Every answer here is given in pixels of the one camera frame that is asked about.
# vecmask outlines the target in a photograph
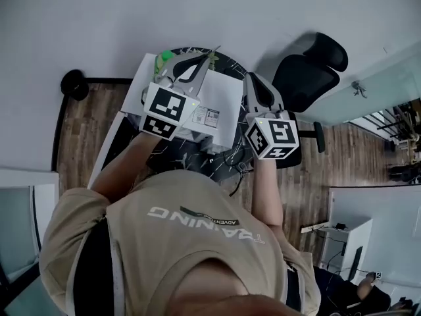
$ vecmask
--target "beige t-shirt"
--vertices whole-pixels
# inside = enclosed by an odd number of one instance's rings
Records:
[[[287,297],[287,260],[301,277],[301,312],[318,311],[320,292],[309,253],[298,252],[285,238],[277,240],[206,176],[170,171],[145,180],[112,205],[87,189],[62,196],[45,233],[39,267],[48,293],[64,312],[80,242],[105,213],[120,251],[127,315],[163,315],[184,275],[206,259],[227,264],[248,293],[281,302]]]

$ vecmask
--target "chair backrest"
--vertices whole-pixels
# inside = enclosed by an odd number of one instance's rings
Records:
[[[288,111],[302,113],[339,83],[338,74],[348,66],[345,49],[329,36],[317,33],[310,49],[290,55],[280,63],[272,85],[280,92]]]

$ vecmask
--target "black marble desk surface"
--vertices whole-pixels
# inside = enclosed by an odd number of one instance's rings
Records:
[[[173,50],[175,54],[189,53],[191,51],[209,52],[209,49],[186,47]],[[238,62],[219,52],[215,53],[216,60],[213,68],[216,72],[243,80],[247,72]],[[245,143],[244,133],[248,129],[245,121],[244,99],[238,116],[237,130],[231,150],[217,155],[208,155],[200,151],[200,144],[174,138],[172,141],[162,140],[152,152],[147,164],[157,173],[185,169],[202,173],[216,182],[230,178],[237,174],[236,163],[243,162],[247,166],[253,159],[253,152],[249,144]]]

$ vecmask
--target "black office chair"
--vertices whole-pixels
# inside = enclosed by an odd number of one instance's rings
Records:
[[[348,55],[335,40],[322,33],[316,34],[312,47],[303,55],[287,56],[280,63],[272,85],[279,91],[285,110],[294,113],[306,111],[320,96],[337,86],[339,76],[332,70],[343,72],[348,67]],[[316,138],[318,152],[325,150],[323,128],[314,122],[314,131],[299,131],[299,137]],[[288,158],[276,161],[278,169],[301,163],[301,149]]]

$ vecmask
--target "wooden floor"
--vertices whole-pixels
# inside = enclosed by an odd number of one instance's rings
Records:
[[[128,86],[92,84],[85,100],[69,101],[57,162],[61,193],[87,186],[102,142],[127,91]],[[299,123],[299,127],[311,130],[306,123]],[[329,187],[387,184],[387,165],[403,162],[402,153],[388,155],[382,139],[351,124],[324,128],[324,134],[324,153],[317,152],[314,139],[304,138],[301,165],[278,172],[286,236],[297,249],[311,251],[315,263],[320,259],[323,239],[311,233],[302,236],[300,227],[327,219]],[[221,186],[231,192],[237,181],[238,177],[233,177]],[[253,174],[246,175],[233,197],[247,209],[251,207],[252,184]]]

